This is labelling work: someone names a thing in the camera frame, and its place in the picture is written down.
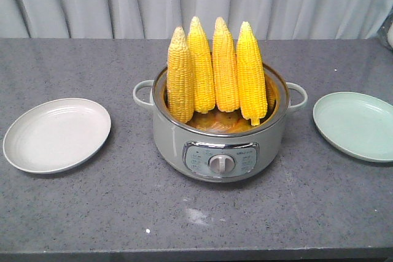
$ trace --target curtain fold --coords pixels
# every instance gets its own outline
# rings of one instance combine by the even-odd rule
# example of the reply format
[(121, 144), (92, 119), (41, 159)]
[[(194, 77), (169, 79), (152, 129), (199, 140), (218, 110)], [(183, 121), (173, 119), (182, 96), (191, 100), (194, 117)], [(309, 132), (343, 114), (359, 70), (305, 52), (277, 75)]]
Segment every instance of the curtain fold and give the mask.
[(224, 17), (234, 38), (366, 39), (393, 0), (0, 0), (0, 37), (169, 39), (199, 16), (209, 38)]

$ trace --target plate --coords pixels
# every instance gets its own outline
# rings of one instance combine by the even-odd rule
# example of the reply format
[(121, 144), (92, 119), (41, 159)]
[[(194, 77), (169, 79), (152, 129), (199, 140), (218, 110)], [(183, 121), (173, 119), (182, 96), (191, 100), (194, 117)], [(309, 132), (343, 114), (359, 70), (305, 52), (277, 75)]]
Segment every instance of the plate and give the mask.
[(330, 93), (313, 109), (317, 129), (334, 147), (370, 162), (393, 161), (393, 106), (355, 92)]
[(22, 171), (61, 172), (94, 155), (110, 130), (111, 118), (97, 102), (57, 99), (20, 116), (4, 136), (3, 152)]

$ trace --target electric cooking pot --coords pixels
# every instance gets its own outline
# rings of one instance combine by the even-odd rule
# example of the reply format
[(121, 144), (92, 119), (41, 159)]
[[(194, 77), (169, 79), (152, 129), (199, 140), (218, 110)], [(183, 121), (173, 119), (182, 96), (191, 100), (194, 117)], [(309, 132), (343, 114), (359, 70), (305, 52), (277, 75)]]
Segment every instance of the electric cooking pot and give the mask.
[[(267, 93), (274, 97), (274, 102), (269, 105), (268, 114), (258, 126), (251, 126), (233, 113), (230, 120), (240, 117), (235, 124), (239, 127), (222, 128), (224, 124), (218, 124), (217, 110), (210, 111), (211, 114), (206, 114), (206, 117), (195, 113), (187, 124), (175, 120), (166, 107), (167, 68), (155, 80), (145, 80), (134, 87), (135, 103), (153, 112), (155, 145), (173, 168), (207, 182), (235, 182), (256, 175), (274, 160), (281, 145), (287, 115), (304, 107), (308, 97), (301, 86), (285, 82), (266, 64), (263, 68)], [(145, 87), (151, 88), (149, 102), (137, 97), (138, 91)], [(299, 92), (303, 101), (292, 105), (289, 90)], [(201, 118), (199, 123), (195, 121), (197, 118)], [(210, 128), (203, 128), (210, 120), (207, 118), (216, 118), (216, 121), (213, 119)]]

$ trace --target yellow corn cob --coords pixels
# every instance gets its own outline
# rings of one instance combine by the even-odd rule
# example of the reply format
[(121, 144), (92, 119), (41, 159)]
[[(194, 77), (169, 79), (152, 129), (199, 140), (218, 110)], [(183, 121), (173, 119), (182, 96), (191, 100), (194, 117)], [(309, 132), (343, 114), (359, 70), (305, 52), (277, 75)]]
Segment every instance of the yellow corn cob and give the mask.
[(187, 37), (195, 77), (195, 105), (197, 112), (206, 114), (216, 106), (214, 77), (210, 47), (198, 17), (193, 17)]
[(192, 60), (182, 27), (177, 27), (168, 49), (166, 73), (168, 109), (182, 123), (191, 120), (194, 112), (194, 77)]
[(268, 112), (273, 113), (274, 107), (276, 105), (276, 96), (274, 95), (274, 89), (271, 80), (265, 79), (265, 85), (266, 85), (266, 101), (268, 102)]
[(257, 39), (251, 26), (244, 21), (236, 46), (240, 108), (243, 118), (251, 125), (259, 125), (268, 110), (265, 76)]
[(221, 112), (233, 112), (240, 107), (236, 54), (231, 32), (222, 17), (216, 20), (212, 61), (217, 107)]

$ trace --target control panel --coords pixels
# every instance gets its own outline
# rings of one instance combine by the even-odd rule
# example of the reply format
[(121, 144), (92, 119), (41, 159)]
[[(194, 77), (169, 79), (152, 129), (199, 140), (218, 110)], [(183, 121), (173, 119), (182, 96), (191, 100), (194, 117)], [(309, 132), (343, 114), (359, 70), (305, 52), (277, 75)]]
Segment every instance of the control panel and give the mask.
[(209, 144), (188, 142), (183, 149), (183, 162), (194, 173), (208, 177), (234, 177), (253, 170), (259, 145)]

